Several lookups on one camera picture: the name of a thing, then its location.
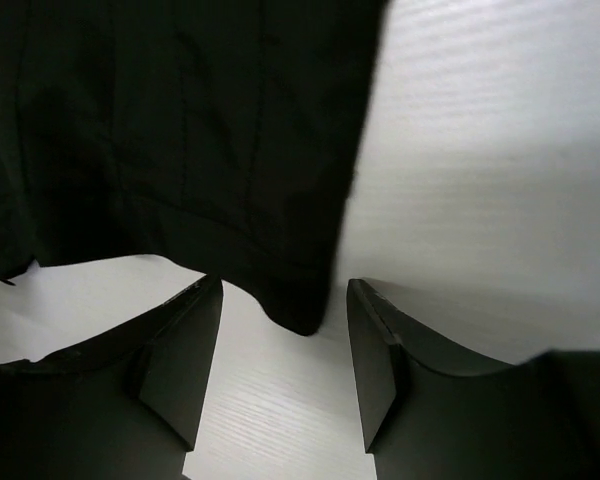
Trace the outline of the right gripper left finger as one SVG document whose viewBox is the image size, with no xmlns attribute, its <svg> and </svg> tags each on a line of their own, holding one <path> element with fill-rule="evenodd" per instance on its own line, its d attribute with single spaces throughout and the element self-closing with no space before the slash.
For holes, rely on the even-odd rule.
<svg viewBox="0 0 600 480">
<path fill-rule="evenodd" d="M 223 304 L 207 275 L 39 361 L 0 363 L 0 479 L 180 479 Z"/>
</svg>

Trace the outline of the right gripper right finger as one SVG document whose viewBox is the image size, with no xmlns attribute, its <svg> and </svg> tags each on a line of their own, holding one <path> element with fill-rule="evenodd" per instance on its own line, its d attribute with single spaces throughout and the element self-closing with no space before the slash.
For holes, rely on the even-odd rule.
<svg viewBox="0 0 600 480">
<path fill-rule="evenodd" d="M 365 450 L 381 479 L 600 479 L 600 351 L 517 365 L 347 288 Z"/>
</svg>

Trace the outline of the black pleated skirt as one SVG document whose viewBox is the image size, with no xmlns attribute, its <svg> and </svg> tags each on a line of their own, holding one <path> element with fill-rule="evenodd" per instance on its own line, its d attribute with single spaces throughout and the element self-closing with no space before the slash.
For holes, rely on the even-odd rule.
<svg viewBox="0 0 600 480">
<path fill-rule="evenodd" d="M 0 1 L 0 281 L 156 255 L 321 326 L 382 1 Z"/>
</svg>

